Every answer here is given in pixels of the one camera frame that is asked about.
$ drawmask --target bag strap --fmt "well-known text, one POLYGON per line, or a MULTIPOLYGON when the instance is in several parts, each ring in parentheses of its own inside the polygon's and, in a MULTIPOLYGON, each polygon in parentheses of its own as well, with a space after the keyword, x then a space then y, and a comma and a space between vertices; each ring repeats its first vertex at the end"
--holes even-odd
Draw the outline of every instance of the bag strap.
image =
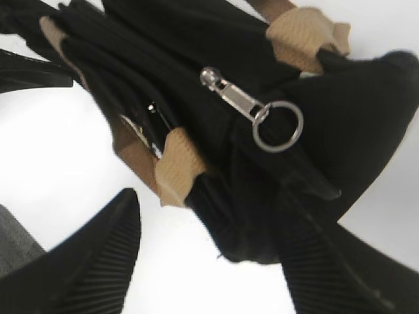
POLYGON ((334 23, 319 9, 297 8, 288 0, 248 0, 269 22, 266 37, 275 57, 301 71, 321 74, 316 56, 320 49, 346 56, 350 53, 350 24, 334 23))

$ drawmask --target metal ring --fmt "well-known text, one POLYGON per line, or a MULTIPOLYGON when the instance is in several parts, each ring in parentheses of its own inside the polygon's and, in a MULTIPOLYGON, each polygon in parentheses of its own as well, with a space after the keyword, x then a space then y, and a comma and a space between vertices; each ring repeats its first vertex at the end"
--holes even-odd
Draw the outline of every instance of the metal ring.
POLYGON ((304 116, 302 115, 301 110, 296 105, 288 101, 274 101, 264 106, 256 114, 255 121, 253 122, 253 138, 255 139, 257 146, 259 146, 261 149, 263 149, 266 152, 275 154, 278 152, 283 152, 289 149, 290 147, 292 147, 299 140, 303 127, 304 127, 304 116), (269 115, 269 110, 274 109, 274 108, 289 109, 297 117, 297 128, 295 129, 294 134, 291 136, 288 142, 282 145, 278 145, 278 146, 272 146, 272 145, 266 144, 261 139, 261 136, 259 135, 259 125, 262 124, 262 122, 267 118, 267 116, 269 115))

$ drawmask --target black handbag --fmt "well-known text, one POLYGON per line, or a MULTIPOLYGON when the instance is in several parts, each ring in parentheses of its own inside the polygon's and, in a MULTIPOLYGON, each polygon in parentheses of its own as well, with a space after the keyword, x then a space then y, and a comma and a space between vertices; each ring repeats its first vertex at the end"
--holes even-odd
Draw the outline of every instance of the black handbag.
POLYGON ((324 74, 302 78, 264 22, 222 0, 35 2, 0 2, 3 29, 72 73, 116 153, 165 203, 191 207, 225 258, 281 262, 297 313, 419 310, 418 274, 337 224, 417 110, 416 57, 322 48, 324 74))

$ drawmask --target metal zipper pull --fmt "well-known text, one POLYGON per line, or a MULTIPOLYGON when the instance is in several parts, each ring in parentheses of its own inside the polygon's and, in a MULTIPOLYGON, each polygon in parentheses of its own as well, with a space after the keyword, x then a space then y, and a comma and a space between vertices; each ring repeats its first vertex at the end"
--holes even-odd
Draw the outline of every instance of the metal zipper pull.
POLYGON ((205 67, 201 72, 201 83, 209 90, 216 92, 229 105, 234 107, 247 119, 255 122, 256 114, 264 108, 264 104, 252 98, 233 83, 225 80, 218 70, 205 67))
POLYGON ((293 103, 288 101, 273 101, 263 104, 259 100, 251 97, 233 83, 225 80, 220 72, 212 67, 205 67, 200 75, 201 83, 207 86, 209 90, 216 92, 229 105, 234 107, 239 113, 249 119, 253 124, 253 138, 256 144, 266 152, 283 152, 292 147, 299 139, 304 126, 304 117, 301 110, 293 103), (272 146, 266 144, 259 135, 259 125, 269 115, 271 109, 286 108, 297 117, 297 127, 290 140, 282 145, 272 146))

